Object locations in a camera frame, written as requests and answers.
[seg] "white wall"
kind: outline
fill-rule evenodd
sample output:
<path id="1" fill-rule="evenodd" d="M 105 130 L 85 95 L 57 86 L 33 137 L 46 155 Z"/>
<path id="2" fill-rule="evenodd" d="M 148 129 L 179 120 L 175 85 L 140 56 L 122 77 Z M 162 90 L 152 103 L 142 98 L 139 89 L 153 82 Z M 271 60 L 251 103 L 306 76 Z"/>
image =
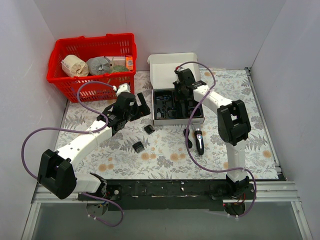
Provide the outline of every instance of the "white wall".
<path id="1" fill-rule="evenodd" d="M 252 67 L 280 165 L 320 239 L 320 1 L 287 0 Z"/>
<path id="2" fill-rule="evenodd" d="M 34 0 L 54 38 L 132 32 L 137 69 L 156 53 L 195 52 L 218 68 L 252 66 L 285 0 Z"/>
<path id="3" fill-rule="evenodd" d="M 32 0 L 3 0 L 0 8 L 0 239 L 21 238 L 36 180 L 21 163 L 21 145 L 33 130 L 59 126 L 66 100 L 46 81 L 55 40 Z M 37 175 L 41 152 L 57 132 L 40 133 L 26 146 Z"/>

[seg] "box lid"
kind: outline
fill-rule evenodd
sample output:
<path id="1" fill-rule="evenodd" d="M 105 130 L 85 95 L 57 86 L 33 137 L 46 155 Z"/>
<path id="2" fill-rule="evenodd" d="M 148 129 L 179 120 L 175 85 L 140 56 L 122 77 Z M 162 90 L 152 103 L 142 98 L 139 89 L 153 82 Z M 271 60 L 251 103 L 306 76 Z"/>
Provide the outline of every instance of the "box lid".
<path id="1" fill-rule="evenodd" d="M 173 89 L 173 82 L 177 80 L 176 67 L 188 61 L 198 61 L 197 55 L 193 52 L 150 55 L 147 62 L 150 64 L 150 80 L 153 89 Z M 190 69 L 195 81 L 200 81 L 198 64 L 188 63 L 183 68 Z"/>

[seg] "red plastic basket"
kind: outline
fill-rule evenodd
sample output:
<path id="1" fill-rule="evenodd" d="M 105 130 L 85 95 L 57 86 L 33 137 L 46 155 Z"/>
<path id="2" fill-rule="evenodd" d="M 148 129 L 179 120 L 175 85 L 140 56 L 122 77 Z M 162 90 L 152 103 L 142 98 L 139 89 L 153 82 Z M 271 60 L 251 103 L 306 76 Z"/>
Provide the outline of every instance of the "red plastic basket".
<path id="1" fill-rule="evenodd" d="M 132 56 L 133 70 L 128 72 L 106 73 L 97 76 L 69 77 L 61 67 L 61 61 L 67 55 L 76 55 L 83 61 L 100 56 Z M 65 38 L 56 41 L 51 53 L 46 79 L 54 84 L 71 102 L 77 103 L 77 91 L 87 82 L 97 81 L 116 87 L 127 83 L 134 93 L 136 74 L 137 47 L 132 33 L 107 34 L 100 37 Z M 80 92 L 82 102 L 115 99 L 116 93 L 102 84 L 89 84 Z"/>

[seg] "white robotic arm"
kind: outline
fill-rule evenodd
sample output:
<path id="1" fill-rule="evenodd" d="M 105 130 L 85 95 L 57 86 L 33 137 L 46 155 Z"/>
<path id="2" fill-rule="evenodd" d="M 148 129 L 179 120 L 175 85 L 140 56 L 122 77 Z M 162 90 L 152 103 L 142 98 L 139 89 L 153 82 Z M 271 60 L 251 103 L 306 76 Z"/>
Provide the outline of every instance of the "white robotic arm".
<path id="1" fill-rule="evenodd" d="M 194 100 L 200 102 L 204 95 L 209 90 L 209 86 L 201 85 L 193 90 Z M 218 109 L 221 106 L 227 106 L 232 104 L 232 100 L 225 98 L 218 93 L 212 91 L 202 102 L 203 105 L 208 107 L 215 114 L 218 114 Z M 246 167 L 246 141 L 241 140 L 235 146 L 229 142 L 225 142 L 226 153 L 228 159 L 228 168 L 245 168 Z M 227 176 L 235 183 L 246 178 L 247 174 L 243 170 L 229 171 Z"/>
<path id="2" fill-rule="evenodd" d="M 100 196 L 105 195 L 107 186 L 105 179 L 94 173 L 75 173 L 74 169 L 98 145 L 123 129 L 128 121 L 150 114 L 142 93 L 137 94 L 141 102 L 138 106 L 136 96 L 130 93 L 128 84 L 119 86 L 116 95 L 118 97 L 116 102 L 103 111 L 108 118 L 107 127 L 92 132 L 106 125 L 105 118 L 99 115 L 86 130 L 88 134 L 78 136 L 55 152 L 48 149 L 42 154 L 37 180 L 58 198 L 64 199 L 71 193 L 97 191 Z"/>
<path id="3" fill-rule="evenodd" d="M 209 91 L 206 83 L 195 81 L 190 69 L 179 68 L 175 73 L 177 81 L 173 84 L 178 100 L 191 98 L 200 102 Z M 202 104 L 218 116 L 218 132 L 226 145 L 228 168 L 245 168 L 246 139 L 251 125 L 244 102 L 232 101 L 211 91 Z M 234 186 L 234 192 L 249 184 L 249 178 L 243 170 L 229 171 L 227 180 Z"/>

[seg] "table surface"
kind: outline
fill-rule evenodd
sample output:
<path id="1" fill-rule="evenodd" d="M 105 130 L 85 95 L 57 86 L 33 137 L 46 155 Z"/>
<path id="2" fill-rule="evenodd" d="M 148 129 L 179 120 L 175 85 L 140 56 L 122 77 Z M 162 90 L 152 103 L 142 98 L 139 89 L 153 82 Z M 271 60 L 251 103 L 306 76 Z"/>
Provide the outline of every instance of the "table surface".
<path id="1" fill-rule="evenodd" d="M 201 80 L 213 84 L 210 73 L 200 70 Z M 262 118 L 259 114 L 250 82 L 244 70 L 215 70 L 215 91 L 232 100 L 245 102 L 251 132 L 245 149 L 245 162 L 257 179 L 277 179 L 275 157 L 269 145 Z M 151 108 L 152 85 L 148 71 L 138 71 L 134 77 L 135 93 L 142 92 Z M 114 100 L 87 102 L 98 111 Z M 205 121 L 202 126 L 204 155 L 199 156 L 194 135 L 191 153 L 202 166 L 223 170 L 228 168 L 227 150 L 218 134 L 217 116 L 203 106 Z M 88 111 L 78 103 L 70 103 L 63 127 L 86 130 L 97 114 Z M 152 115 L 128 122 L 112 138 L 101 143 L 77 166 L 78 173 L 96 173 L 105 179 L 225 179 L 225 173 L 211 173 L 197 167 L 189 158 L 183 130 L 185 125 L 155 126 L 155 132 L 148 135 L 143 127 L 153 124 Z M 76 138 L 78 134 L 60 132 L 57 147 L 60 148 Z M 132 145 L 141 141 L 145 150 L 135 153 Z"/>

